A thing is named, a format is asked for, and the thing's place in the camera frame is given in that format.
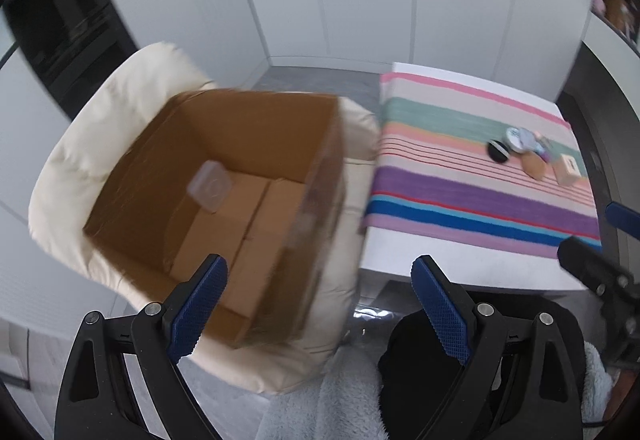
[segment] table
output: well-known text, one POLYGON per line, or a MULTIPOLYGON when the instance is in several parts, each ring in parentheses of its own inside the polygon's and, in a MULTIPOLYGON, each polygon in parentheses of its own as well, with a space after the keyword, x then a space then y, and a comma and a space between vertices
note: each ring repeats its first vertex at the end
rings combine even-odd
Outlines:
MULTIPOLYGON (((394 64, 395 72, 432 77, 480 88, 539 110, 561 116, 548 100, 476 77, 410 64, 394 64)), ((565 272, 558 260, 449 242, 396 230, 367 227, 360 267, 382 274, 379 279, 408 277, 414 260, 428 254, 449 280, 465 286, 534 292, 570 292, 586 287, 565 272)))

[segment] wooden block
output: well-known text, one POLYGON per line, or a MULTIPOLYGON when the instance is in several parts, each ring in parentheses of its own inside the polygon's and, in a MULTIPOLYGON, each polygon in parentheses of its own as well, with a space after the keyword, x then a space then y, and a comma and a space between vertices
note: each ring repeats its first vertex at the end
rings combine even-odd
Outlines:
POLYGON ((545 177, 546 163, 533 151, 527 151, 520 156, 522 170, 539 182, 545 177))
POLYGON ((578 168, 578 163, 571 155, 560 155, 560 158, 555 160, 555 162, 551 164, 551 167, 556 174, 558 185, 562 187, 569 187, 582 176, 578 168))

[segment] green stripe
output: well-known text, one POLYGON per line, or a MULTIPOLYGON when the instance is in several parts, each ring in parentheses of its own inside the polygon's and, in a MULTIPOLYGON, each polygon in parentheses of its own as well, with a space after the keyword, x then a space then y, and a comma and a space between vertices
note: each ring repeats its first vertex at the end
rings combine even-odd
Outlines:
MULTIPOLYGON (((489 140, 502 140, 510 126, 484 116, 431 106, 414 100, 392 97, 383 108, 385 122, 400 122, 421 130, 433 131, 457 138, 473 140, 485 144, 489 140)), ((553 154, 567 154, 575 158, 582 176, 587 176, 579 151, 571 149, 555 140, 550 141, 553 154)))

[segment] open cardboard box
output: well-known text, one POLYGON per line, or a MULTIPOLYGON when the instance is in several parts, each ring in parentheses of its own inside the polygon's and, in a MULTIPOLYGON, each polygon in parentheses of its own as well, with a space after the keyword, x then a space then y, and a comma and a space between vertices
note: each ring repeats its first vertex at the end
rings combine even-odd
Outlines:
POLYGON ((171 98, 122 156, 84 226, 159 298, 208 254, 230 267, 205 333, 231 346, 302 329, 342 202, 337 97, 208 90, 171 98), (207 160, 233 187, 215 214, 187 194, 207 160))

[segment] black round object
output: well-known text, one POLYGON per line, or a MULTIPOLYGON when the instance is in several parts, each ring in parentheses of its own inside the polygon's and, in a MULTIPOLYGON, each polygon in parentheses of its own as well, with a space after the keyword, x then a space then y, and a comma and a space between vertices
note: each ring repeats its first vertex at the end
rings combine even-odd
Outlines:
POLYGON ((486 152, 494 162, 504 164, 509 159, 509 148, 499 140, 490 140, 486 143, 486 152))

